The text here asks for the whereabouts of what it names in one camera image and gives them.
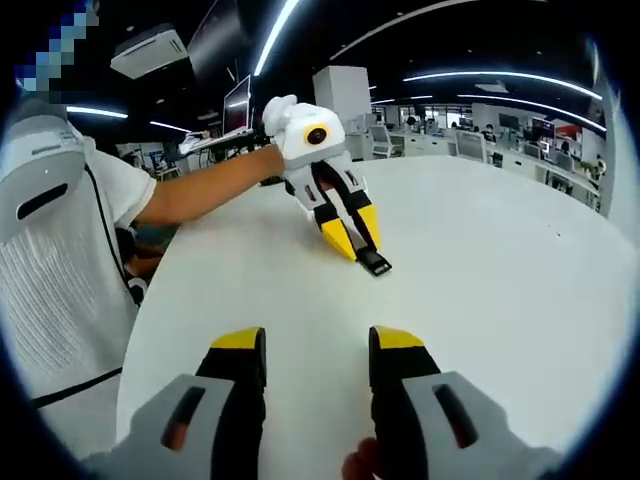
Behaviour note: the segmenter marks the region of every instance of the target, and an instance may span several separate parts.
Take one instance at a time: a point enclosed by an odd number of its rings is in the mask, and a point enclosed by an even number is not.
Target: pixelated area
[[[73,13],[60,18],[49,29],[48,50],[32,53],[25,65],[16,65],[16,84],[25,92],[41,96],[51,103],[62,103],[59,93],[50,89],[50,81],[62,76],[62,67],[73,65],[75,42],[87,38],[87,29],[98,26],[98,16],[91,6],[77,4]]]

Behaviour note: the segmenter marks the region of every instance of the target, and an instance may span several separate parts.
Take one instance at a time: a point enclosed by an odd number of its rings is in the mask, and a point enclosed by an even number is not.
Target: black cable
[[[116,268],[118,269],[118,273],[120,274],[120,278],[122,279],[122,282],[124,283],[124,286],[127,289],[127,292],[129,292],[129,294],[131,295],[131,290],[129,289],[129,282],[127,282],[127,278],[124,274],[124,266],[122,266],[122,268],[120,267],[120,260],[118,259],[118,256],[116,255],[116,250],[113,247],[113,243],[111,242],[111,235],[109,235],[109,228],[107,227],[107,221],[104,216],[104,210],[102,209],[102,202],[100,201],[100,193],[98,191],[98,183],[96,182],[96,177],[93,175],[93,172],[89,168],[89,165],[87,165],[86,163],[84,165],[84,169],[89,174],[89,178],[91,179],[91,183],[93,185],[93,191],[96,194],[96,201],[98,202],[98,210],[100,211],[100,220],[102,220],[102,228],[104,229],[104,233],[107,236],[107,242],[109,242],[109,250],[111,251],[111,256],[113,257],[113,261],[116,264]]]

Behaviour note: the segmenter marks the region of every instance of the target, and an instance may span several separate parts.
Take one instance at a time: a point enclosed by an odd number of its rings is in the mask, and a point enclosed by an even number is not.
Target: camera lens
[[[307,135],[307,141],[311,145],[320,145],[327,138],[327,131],[324,128],[314,128]]]

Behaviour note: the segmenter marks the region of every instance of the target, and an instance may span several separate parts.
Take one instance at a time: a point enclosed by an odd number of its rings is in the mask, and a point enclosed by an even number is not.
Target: white table
[[[393,270],[372,278],[281,186],[180,229],[127,351],[117,434],[211,341],[267,329],[262,479],[337,479],[371,435],[371,325],[421,337],[444,371],[499,402],[532,445],[570,448],[608,396],[633,328],[637,253],[540,183],[456,157],[358,164]]]

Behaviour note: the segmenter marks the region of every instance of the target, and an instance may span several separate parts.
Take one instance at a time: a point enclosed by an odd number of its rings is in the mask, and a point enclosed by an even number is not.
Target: wrist
[[[268,145],[263,147],[261,151],[264,152],[267,176],[275,177],[277,175],[282,175],[284,172],[284,159],[282,158],[280,149],[276,145]]]

